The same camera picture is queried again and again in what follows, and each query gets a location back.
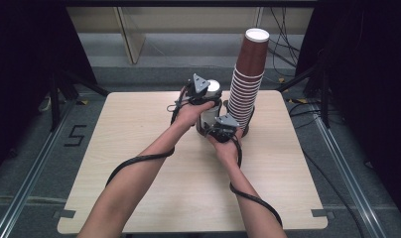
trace floor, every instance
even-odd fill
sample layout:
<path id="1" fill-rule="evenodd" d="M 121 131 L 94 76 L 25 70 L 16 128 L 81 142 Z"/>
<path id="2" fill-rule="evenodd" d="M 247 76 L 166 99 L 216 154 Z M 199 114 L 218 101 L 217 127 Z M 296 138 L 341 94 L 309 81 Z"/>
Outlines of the floor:
<path id="1" fill-rule="evenodd" d="M 130 64 L 120 35 L 81 34 L 80 38 L 99 85 L 110 91 L 178 90 L 193 73 L 217 79 L 224 89 L 228 89 L 242 40 L 239 35 L 148 35 L 138 63 Z M 302 38 L 289 37 L 297 49 L 301 47 Z M 278 47 L 277 52 L 295 61 L 285 48 Z M 290 80 L 293 74 L 292 66 L 269 54 L 261 90 L 275 89 L 281 81 Z M 287 234 L 289 237 L 360 237 L 350 209 L 362 228 L 363 237 L 401 237 L 401 214 L 377 175 L 363 163 L 365 155 L 336 110 L 335 100 L 331 103 L 331 128 L 326 130 L 320 125 L 319 112 L 312 111 L 319 110 L 319 105 L 299 103 L 304 98 L 304 85 L 302 82 L 290 88 L 283 92 L 283 97 L 287 101 L 287 110 L 296 107 L 291 112 L 293 126 L 302 148 L 311 158 L 309 168 L 330 223 L 324 230 L 287 231 Z M 50 132 L 50 110 L 42 110 L 16 148 L 18 156 L 6 160 L 0 168 L 0 222 L 4 217 L 10 219 L 11 226 L 5 232 L 9 237 L 71 237 L 57 232 L 59 212 L 65 206 L 105 100 L 82 86 L 76 88 L 80 93 L 79 102 L 62 105 L 65 121 L 59 132 L 56 135 Z M 48 100 L 42 102 L 41 109 L 47 103 Z M 66 147 L 66 144 L 78 144 L 76 138 L 69 136 L 73 130 L 83 136 L 81 143 Z M 50 137 L 54 137 L 54 142 L 48 147 L 46 142 Z M 337 150 L 330 150 L 329 145 L 335 145 Z M 35 169 L 35 162 L 41 166 Z M 342 172 L 345 165 L 358 187 L 351 185 L 347 179 L 350 177 Z M 33 169 L 34 176 L 30 178 L 28 174 Z M 24 180 L 30 181 L 28 189 L 21 189 Z M 362 194 L 364 200 L 357 200 L 352 191 Z M 19 204 L 22 205 L 17 206 L 19 212 L 6 216 L 10 204 L 21 197 L 23 202 Z M 372 224 L 374 220 L 368 219 L 367 215 L 379 223 Z M 134 237 L 191 235 L 139 234 Z M 237 232 L 206 233 L 201 237 L 246 236 L 244 232 Z"/>

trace forearm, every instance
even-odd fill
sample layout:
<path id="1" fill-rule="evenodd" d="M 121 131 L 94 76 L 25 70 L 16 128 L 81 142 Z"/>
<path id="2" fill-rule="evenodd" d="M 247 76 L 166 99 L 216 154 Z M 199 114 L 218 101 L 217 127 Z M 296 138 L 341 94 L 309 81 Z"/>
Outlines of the forearm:
<path id="1" fill-rule="evenodd" d="M 189 127 L 171 125 L 139 156 L 169 152 Z M 123 168 L 94 204 L 79 237 L 117 237 L 145 195 L 165 159 L 143 161 Z"/>
<path id="2" fill-rule="evenodd" d="M 236 163 L 228 163 L 224 166 L 232 185 L 237 190 L 260 198 L 259 194 Z M 239 195 L 236 197 L 249 238 L 286 237 L 284 230 L 271 211 L 252 200 Z"/>

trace gray carpet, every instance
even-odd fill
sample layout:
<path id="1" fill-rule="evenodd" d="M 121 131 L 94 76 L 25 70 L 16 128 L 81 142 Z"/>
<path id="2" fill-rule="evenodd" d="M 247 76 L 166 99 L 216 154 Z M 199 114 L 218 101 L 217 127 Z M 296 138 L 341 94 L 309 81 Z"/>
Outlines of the gray carpet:
<path id="1" fill-rule="evenodd" d="M 111 91 L 157 91 L 179 90 L 186 80 L 196 73 L 204 78 L 214 78 L 221 82 L 224 89 L 229 89 L 232 76 L 232 68 L 94 68 L 94 73 L 101 86 Z M 293 73 L 292 70 L 284 70 L 283 73 Z M 262 90 L 275 89 L 280 77 L 279 73 L 268 69 L 265 75 L 270 80 L 264 79 Z M 303 98 L 302 90 L 305 82 L 302 82 L 283 93 L 286 99 Z M 88 89 L 77 85 L 82 97 L 88 99 L 86 105 L 76 105 L 64 125 L 56 145 L 50 154 L 45 167 L 31 192 L 10 237 L 68 237 L 57 232 L 59 220 L 53 218 L 56 211 L 62 210 L 70 192 L 74 177 L 79 169 L 89 139 L 92 135 L 99 113 L 102 109 L 104 98 L 94 95 Z M 287 109 L 297 105 L 287 102 Z M 308 105 L 296 108 L 293 113 L 308 111 Z M 331 130 L 342 149 L 349 165 L 351 166 L 364 193 L 379 216 L 383 228 L 388 237 L 401 237 L 401 215 L 389 194 L 384 189 L 374 171 L 366 167 L 363 162 L 365 157 L 359 146 L 338 115 L 335 106 L 331 105 Z M 304 114 L 292 118 L 299 141 L 303 149 L 322 168 L 328 178 L 333 182 L 345 198 L 359 219 L 365 237 L 370 237 L 366 227 L 357 212 L 348 190 L 337 170 L 334 159 L 326 143 L 324 142 L 312 114 Z M 68 135 L 74 125 L 85 125 L 84 128 L 76 128 L 76 134 L 84 135 L 78 147 L 65 147 L 65 144 L 77 143 L 77 138 L 69 138 Z M 18 157 L 4 162 L 0 169 L 0 217 L 9 204 L 10 197 L 15 195 L 22 180 L 28 172 L 33 160 L 38 155 L 44 141 L 47 138 L 51 126 L 50 111 L 42 113 L 35 118 L 28 132 L 24 135 L 22 143 L 18 146 Z M 321 173 L 308 162 L 313 179 L 324 208 L 334 215 L 329 220 L 329 226 L 323 230 L 292 230 L 287 231 L 289 237 L 359 237 L 356 225 L 344 205 L 334 193 Z M 188 234 L 138 234 L 138 238 L 169 238 L 191 237 Z M 246 237 L 244 232 L 237 233 L 205 233 L 203 238 Z"/>

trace person's arm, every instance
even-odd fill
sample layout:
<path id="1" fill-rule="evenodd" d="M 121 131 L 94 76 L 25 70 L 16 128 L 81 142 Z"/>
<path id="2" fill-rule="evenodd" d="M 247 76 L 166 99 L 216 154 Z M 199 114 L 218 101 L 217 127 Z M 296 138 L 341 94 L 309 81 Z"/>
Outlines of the person's arm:
<path id="1" fill-rule="evenodd" d="M 242 130 L 238 130 L 236 136 L 241 145 Z M 216 149 L 216 155 L 228 173 L 232 185 L 242 192 L 259 197 L 252 184 L 241 171 L 237 164 L 237 149 L 232 141 L 219 143 L 213 137 L 208 137 Z M 264 206 L 247 198 L 236 196 L 249 238 L 287 237 L 275 216 Z"/>
<path id="2" fill-rule="evenodd" d="M 196 123 L 201 113 L 212 106 L 213 102 L 183 106 L 175 122 L 139 156 L 169 152 Z M 99 196 L 78 237 L 119 237 L 164 160 L 143 161 L 123 168 Z"/>

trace wooden table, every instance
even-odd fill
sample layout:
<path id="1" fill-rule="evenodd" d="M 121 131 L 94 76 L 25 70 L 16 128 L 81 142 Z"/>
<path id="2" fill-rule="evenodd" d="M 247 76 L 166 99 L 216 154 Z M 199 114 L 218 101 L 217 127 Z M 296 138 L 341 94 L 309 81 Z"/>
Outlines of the wooden table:
<path id="1" fill-rule="evenodd" d="M 107 97 L 65 207 L 75 214 L 61 218 L 61 233 L 77 233 L 110 173 L 169 126 L 166 108 L 178 96 L 179 92 L 117 92 Z M 228 96 L 224 92 L 222 99 Z M 242 141 L 242 170 L 279 212 L 284 229 L 325 228 L 327 219 L 312 215 L 312 209 L 323 207 L 281 94 L 259 91 L 255 106 Z M 192 128 L 166 159 L 123 232 L 242 231 L 228 185 L 214 148 Z"/>

